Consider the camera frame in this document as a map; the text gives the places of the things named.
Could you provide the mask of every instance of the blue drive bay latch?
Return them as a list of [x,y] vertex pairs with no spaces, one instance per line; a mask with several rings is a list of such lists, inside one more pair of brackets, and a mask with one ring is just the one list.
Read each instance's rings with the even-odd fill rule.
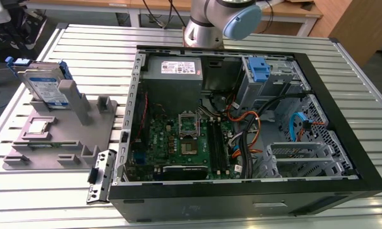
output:
[[270,76],[270,65],[266,63],[262,57],[249,57],[249,69],[253,72],[254,81],[264,83],[268,81]]

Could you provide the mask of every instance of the white sticker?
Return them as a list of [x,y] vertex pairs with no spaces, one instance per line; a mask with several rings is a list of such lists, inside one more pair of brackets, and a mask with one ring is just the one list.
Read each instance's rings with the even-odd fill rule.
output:
[[195,74],[195,64],[194,62],[165,61],[162,62],[162,73]]
[[306,14],[306,18],[320,18],[320,15]]
[[118,3],[110,3],[110,6],[123,6],[123,7],[127,7],[126,4],[118,4]]
[[236,109],[240,109],[240,104],[233,102],[233,107],[236,107]]
[[55,78],[31,77],[30,81],[36,93],[50,106],[63,108],[68,105],[67,97],[58,89]]
[[234,169],[236,172],[238,173],[242,173],[242,166],[240,165],[236,165],[236,169]]

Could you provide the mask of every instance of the ram slot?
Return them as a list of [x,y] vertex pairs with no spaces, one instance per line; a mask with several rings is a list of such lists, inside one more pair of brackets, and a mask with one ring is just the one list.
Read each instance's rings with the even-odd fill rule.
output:
[[216,143],[216,134],[214,134],[214,122],[209,122],[209,125],[207,125],[207,138],[209,138],[209,147],[210,147],[211,170],[213,170],[213,173],[217,173],[220,165],[217,161],[217,143]]
[[210,158],[211,158],[211,170],[213,173],[221,174],[222,171],[228,170],[228,158],[225,154],[224,136],[220,122],[210,122],[207,125],[209,134],[209,147],[210,147]]
[[220,122],[216,122],[214,124],[214,131],[216,131],[217,160],[220,164],[220,170],[228,171],[228,158],[225,153],[224,134]]

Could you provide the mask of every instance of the slotted metal surface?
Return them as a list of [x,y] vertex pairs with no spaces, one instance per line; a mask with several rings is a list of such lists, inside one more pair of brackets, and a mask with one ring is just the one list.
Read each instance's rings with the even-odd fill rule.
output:
[[[70,25],[58,29],[40,60],[70,65],[79,89],[97,99],[109,94],[119,103],[110,148],[118,149],[137,45],[182,45],[181,30]],[[330,90],[341,111],[382,176],[382,98],[345,51],[325,38],[253,35],[225,39],[228,49],[304,52]],[[3,157],[20,134],[32,106],[24,86],[0,118],[0,228],[97,228],[130,226],[113,205],[86,205],[87,171],[12,172]],[[142,224],[151,228],[195,228],[195,222]],[[198,221],[198,227],[332,228],[337,225],[382,228],[382,193],[353,200],[316,216]]]

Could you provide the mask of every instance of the table leg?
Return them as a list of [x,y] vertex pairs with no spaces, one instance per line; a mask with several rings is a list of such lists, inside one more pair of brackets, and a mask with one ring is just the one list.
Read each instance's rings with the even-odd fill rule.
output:
[[301,25],[298,32],[300,37],[308,37],[318,18],[306,18],[305,23]]
[[141,10],[129,9],[130,23],[133,27],[142,27],[141,25]]

